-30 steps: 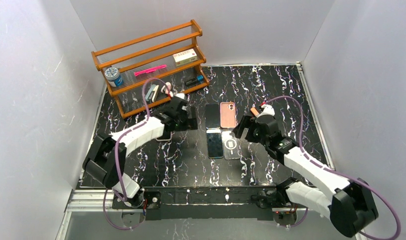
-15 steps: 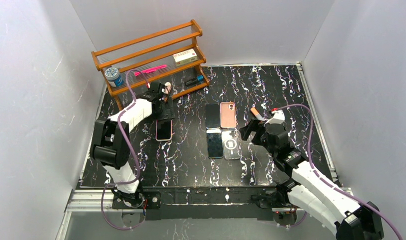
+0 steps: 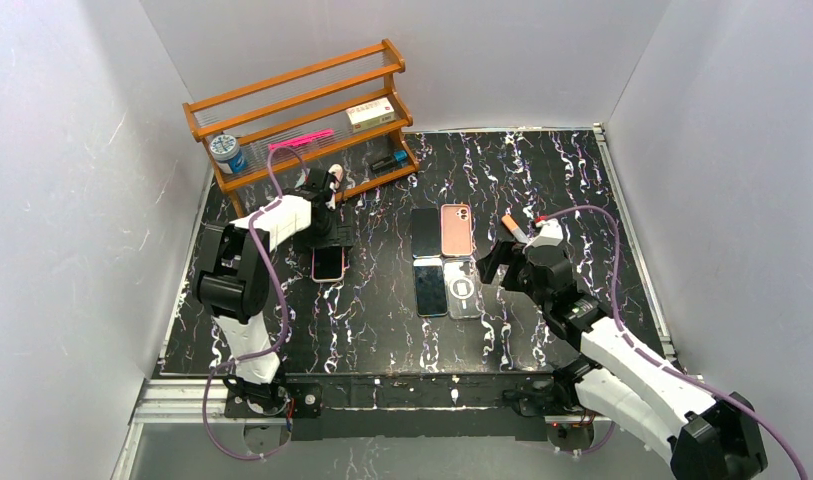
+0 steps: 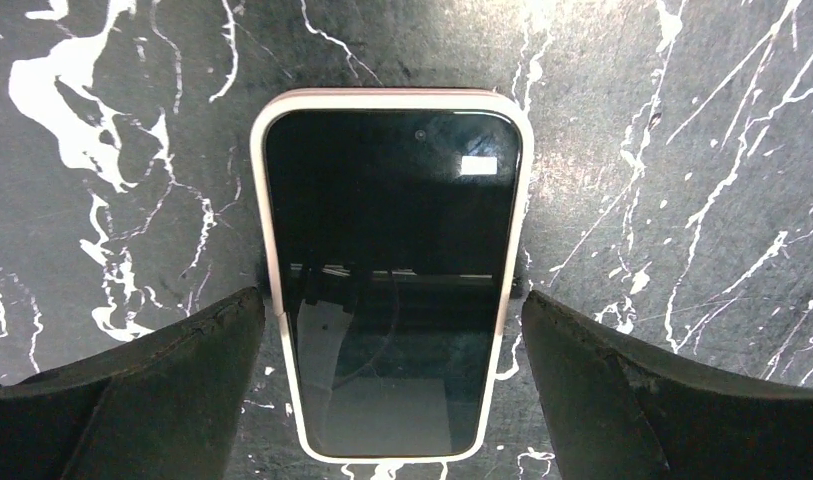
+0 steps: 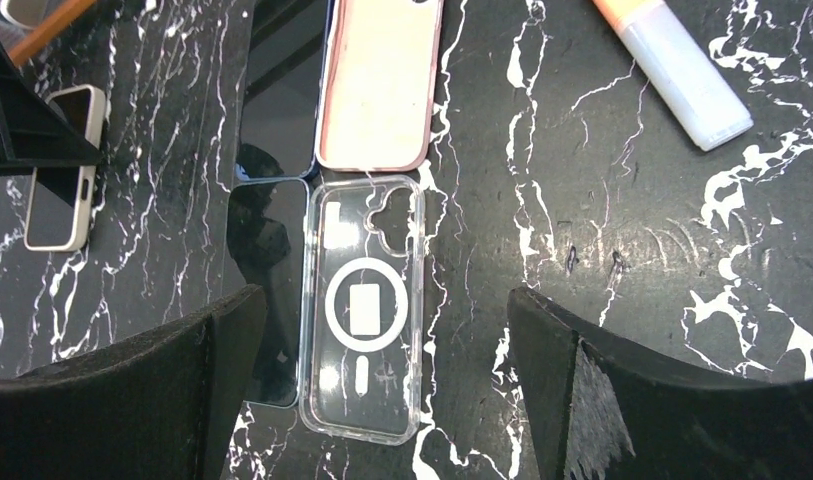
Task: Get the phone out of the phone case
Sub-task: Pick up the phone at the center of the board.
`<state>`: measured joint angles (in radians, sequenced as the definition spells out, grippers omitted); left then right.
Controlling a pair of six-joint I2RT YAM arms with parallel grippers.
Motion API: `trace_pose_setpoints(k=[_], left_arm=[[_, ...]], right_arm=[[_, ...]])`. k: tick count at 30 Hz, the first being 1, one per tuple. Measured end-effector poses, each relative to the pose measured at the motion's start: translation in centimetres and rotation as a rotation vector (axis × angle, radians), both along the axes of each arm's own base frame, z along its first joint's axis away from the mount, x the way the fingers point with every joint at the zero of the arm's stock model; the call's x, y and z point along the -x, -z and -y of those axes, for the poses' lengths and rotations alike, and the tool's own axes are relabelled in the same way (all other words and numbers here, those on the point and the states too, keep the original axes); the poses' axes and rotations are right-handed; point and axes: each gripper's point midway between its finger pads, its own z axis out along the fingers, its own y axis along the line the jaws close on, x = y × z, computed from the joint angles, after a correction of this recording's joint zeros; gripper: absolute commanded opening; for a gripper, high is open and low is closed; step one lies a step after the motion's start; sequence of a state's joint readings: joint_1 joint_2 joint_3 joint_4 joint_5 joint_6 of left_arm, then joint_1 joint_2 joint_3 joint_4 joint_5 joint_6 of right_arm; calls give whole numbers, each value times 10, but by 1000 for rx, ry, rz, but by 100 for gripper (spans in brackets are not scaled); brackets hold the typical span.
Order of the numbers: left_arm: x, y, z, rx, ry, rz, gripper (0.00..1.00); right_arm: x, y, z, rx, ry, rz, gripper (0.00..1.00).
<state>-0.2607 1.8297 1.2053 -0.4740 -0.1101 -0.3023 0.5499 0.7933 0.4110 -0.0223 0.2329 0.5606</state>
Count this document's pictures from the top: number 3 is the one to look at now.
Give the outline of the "cream cased phone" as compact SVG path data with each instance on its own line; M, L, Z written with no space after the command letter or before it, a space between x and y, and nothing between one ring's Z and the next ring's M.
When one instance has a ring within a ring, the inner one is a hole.
M311 278L316 283L339 282L344 278L345 265L343 247L316 248L312 252Z

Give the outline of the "clear phone case with phone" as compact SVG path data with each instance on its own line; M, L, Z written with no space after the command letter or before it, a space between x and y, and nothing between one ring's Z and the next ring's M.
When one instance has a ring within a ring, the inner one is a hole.
M443 262L448 315L454 320L481 316L479 279L471 258L449 258Z

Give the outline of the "dark teal smartphone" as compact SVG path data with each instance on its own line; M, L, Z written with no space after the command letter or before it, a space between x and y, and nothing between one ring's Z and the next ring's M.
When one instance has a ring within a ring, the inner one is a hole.
M421 317L448 314L443 263L438 257L413 261L416 312Z

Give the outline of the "black smartphone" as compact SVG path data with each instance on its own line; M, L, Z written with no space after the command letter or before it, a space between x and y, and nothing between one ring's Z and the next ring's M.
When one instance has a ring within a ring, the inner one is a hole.
M411 211L411 251L414 259L441 255L441 225L438 208Z

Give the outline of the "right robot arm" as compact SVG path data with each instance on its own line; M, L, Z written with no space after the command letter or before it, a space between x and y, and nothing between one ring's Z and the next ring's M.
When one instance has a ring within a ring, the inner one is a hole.
M603 414L654 451L677 479L752 479L768 458L752 406L678 378L677 370L610 316L558 246L501 241L476 263L479 278L527 295L550 331L579 352L556 371L555 396Z

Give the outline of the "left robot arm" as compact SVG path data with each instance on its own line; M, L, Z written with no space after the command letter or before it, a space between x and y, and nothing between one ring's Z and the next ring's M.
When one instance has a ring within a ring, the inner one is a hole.
M224 385L241 400L278 409L285 395L278 381L278 351L288 336L287 299L272 259L288 240L312 252L312 278L344 276L349 227L336 211L344 169L311 168L296 184L253 213L226 224L209 224L195 267L198 301L230 348Z

